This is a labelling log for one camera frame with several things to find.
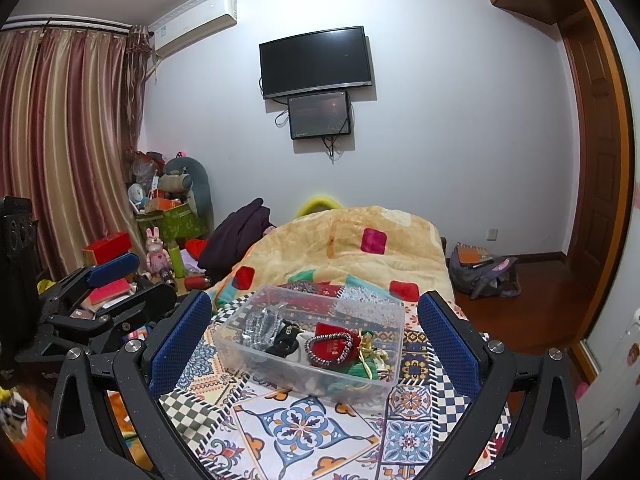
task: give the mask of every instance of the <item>tablecloth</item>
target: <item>tablecloth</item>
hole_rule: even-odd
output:
[[[361,287],[304,286],[307,292],[338,298],[389,301]],[[445,441],[470,402],[453,388],[418,324],[415,303],[402,304],[406,323],[400,381],[383,412],[280,390],[225,370],[212,334],[249,296],[218,311],[176,389],[162,398],[174,426],[214,477],[410,480]],[[474,472],[495,459],[510,423],[505,407]]]

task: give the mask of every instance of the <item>wooden floor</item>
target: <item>wooden floor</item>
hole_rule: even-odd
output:
[[[590,291],[558,260],[518,264],[518,277],[522,293],[516,298],[471,301],[457,292],[456,303],[478,332],[488,332],[512,351],[564,349],[582,322]]]

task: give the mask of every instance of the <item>silver bolt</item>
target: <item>silver bolt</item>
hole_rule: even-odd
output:
[[[562,359],[562,352],[557,348],[550,348],[549,357],[551,357],[554,361],[559,361],[560,359]]]
[[[126,345],[124,345],[124,349],[130,354],[137,352],[141,348],[142,348],[142,341],[140,341],[140,339],[132,339]]]
[[[66,353],[66,356],[69,359],[78,359],[80,357],[80,354],[82,353],[82,350],[79,349],[77,346],[72,348],[71,350],[69,350],[69,352]]]
[[[504,343],[502,341],[498,341],[497,339],[491,339],[488,344],[489,350],[494,354],[501,354],[504,352]]]

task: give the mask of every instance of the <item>beige blanket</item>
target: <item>beige blanket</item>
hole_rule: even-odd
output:
[[[437,290],[453,301],[440,235],[426,220],[380,206],[323,211],[267,234],[210,291],[221,306],[265,283],[359,285],[403,301]]]

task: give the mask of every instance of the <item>backpack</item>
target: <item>backpack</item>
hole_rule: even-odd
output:
[[[516,273],[518,259],[514,256],[491,254],[493,263],[481,267],[467,267],[460,264],[458,248],[451,253],[449,277],[453,287],[472,300],[482,296],[500,296],[513,298],[520,294],[521,288]]]

